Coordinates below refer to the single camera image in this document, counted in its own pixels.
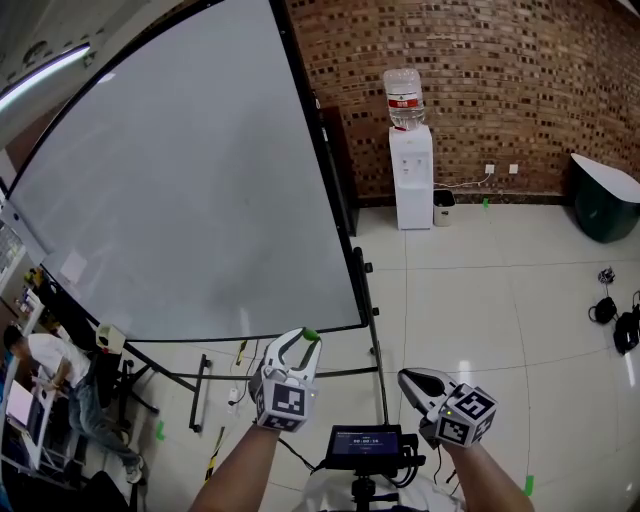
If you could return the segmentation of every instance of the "white box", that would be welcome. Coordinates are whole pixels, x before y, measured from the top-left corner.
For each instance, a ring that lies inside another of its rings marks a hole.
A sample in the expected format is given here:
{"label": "white box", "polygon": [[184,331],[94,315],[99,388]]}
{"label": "white box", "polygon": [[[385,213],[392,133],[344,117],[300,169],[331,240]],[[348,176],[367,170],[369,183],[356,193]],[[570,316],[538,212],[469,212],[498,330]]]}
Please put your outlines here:
{"label": "white box", "polygon": [[433,225],[433,139],[425,125],[416,130],[389,129],[398,229]]}

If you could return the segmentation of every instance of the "red label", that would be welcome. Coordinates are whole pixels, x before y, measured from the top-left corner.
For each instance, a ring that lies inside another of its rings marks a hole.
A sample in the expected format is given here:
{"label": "red label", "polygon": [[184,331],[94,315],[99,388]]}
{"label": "red label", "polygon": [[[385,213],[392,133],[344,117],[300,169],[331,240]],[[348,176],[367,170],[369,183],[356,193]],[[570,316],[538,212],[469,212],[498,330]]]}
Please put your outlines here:
{"label": "red label", "polygon": [[391,108],[413,108],[418,106],[418,98],[409,100],[389,100],[389,106]]}

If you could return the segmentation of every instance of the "blue jeans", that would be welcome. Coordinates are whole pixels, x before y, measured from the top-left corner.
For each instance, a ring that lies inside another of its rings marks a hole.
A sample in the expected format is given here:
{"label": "blue jeans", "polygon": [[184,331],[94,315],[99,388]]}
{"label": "blue jeans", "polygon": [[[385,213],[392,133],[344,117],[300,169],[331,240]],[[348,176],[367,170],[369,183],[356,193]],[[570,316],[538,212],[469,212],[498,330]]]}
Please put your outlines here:
{"label": "blue jeans", "polygon": [[115,453],[125,466],[138,463],[138,455],[125,446],[102,412],[95,381],[86,382],[86,378],[82,379],[69,393],[69,425]]}

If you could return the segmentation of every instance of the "green tub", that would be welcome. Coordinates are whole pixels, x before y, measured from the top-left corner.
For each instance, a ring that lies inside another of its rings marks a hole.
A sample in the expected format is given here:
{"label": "green tub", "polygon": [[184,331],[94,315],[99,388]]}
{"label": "green tub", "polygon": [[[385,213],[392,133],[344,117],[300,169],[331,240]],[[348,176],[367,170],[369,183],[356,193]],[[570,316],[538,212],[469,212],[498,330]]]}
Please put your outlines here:
{"label": "green tub", "polygon": [[628,174],[571,155],[575,183],[576,218],[594,240],[609,243],[627,236],[640,216],[640,183]]}

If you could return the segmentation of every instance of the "white t-shirt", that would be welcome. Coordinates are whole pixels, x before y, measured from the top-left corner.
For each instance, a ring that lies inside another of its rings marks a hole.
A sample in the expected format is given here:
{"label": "white t-shirt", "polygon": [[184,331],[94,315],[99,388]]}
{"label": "white t-shirt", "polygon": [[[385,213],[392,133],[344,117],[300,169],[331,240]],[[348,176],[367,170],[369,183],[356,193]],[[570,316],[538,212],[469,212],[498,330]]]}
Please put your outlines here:
{"label": "white t-shirt", "polygon": [[[355,510],[351,495],[351,484],[355,476],[349,471],[320,470],[309,477],[302,491],[302,503],[293,512],[318,512],[319,510]],[[388,510],[394,505],[403,505],[415,510],[429,512],[460,512],[464,504],[436,487],[431,480],[417,475],[403,489],[396,489],[382,477],[374,476],[376,496],[398,493],[399,501],[376,501],[369,504],[371,510]]]}
{"label": "white t-shirt", "polygon": [[89,371],[91,361],[70,341],[51,334],[30,334],[27,340],[31,357],[44,366],[52,376],[58,371],[63,357],[71,363],[67,380],[72,388],[75,388]]}

